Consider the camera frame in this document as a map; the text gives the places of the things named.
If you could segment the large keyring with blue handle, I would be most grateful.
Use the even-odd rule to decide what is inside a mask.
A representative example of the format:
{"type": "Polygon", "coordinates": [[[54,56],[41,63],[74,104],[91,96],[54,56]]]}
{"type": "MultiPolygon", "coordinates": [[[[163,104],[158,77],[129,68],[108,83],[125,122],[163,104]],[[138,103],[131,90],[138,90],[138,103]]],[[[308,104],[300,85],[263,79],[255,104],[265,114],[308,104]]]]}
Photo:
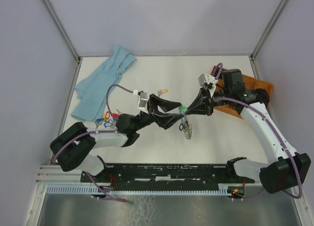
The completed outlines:
{"type": "Polygon", "coordinates": [[[187,140],[191,139],[191,137],[192,137],[192,125],[189,124],[188,118],[186,115],[184,115],[183,118],[181,119],[181,123],[179,125],[179,130],[181,132],[183,132],[183,135],[187,140]]]}

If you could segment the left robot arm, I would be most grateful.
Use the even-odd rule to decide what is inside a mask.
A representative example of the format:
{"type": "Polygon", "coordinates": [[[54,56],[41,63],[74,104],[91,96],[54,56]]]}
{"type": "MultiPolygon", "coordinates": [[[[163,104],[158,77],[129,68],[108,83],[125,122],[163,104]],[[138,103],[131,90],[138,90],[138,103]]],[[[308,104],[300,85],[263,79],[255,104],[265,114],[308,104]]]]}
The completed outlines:
{"type": "Polygon", "coordinates": [[[119,115],[111,129],[89,129],[82,122],[76,122],[51,142],[52,162],[59,164],[64,172],[80,170],[99,182],[105,181],[108,178],[105,162],[102,157],[92,155],[91,150],[131,146],[139,138],[139,130],[153,123],[166,130],[183,117],[181,113],[172,113],[181,106],[180,102],[164,100],[155,94],[150,95],[145,106],[146,111],[138,115],[119,115]]]}

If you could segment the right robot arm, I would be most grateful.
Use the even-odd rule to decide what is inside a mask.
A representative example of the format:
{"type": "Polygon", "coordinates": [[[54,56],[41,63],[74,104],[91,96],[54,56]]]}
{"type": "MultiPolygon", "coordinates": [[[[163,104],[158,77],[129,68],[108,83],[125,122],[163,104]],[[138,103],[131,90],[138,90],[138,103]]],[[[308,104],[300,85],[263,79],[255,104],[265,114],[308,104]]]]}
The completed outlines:
{"type": "Polygon", "coordinates": [[[300,199],[311,159],[306,153],[298,153],[273,122],[267,111],[268,92],[263,88],[247,89],[239,69],[201,74],[198,82],[199,94],[185,114],[211,115],[215,107],[231,106],[249,124],[267,157],[267,164],[233,159],[232,166],[225,170],[227,180],[237,182],[248,177],[270,194],[284,192],[300,199]]]}

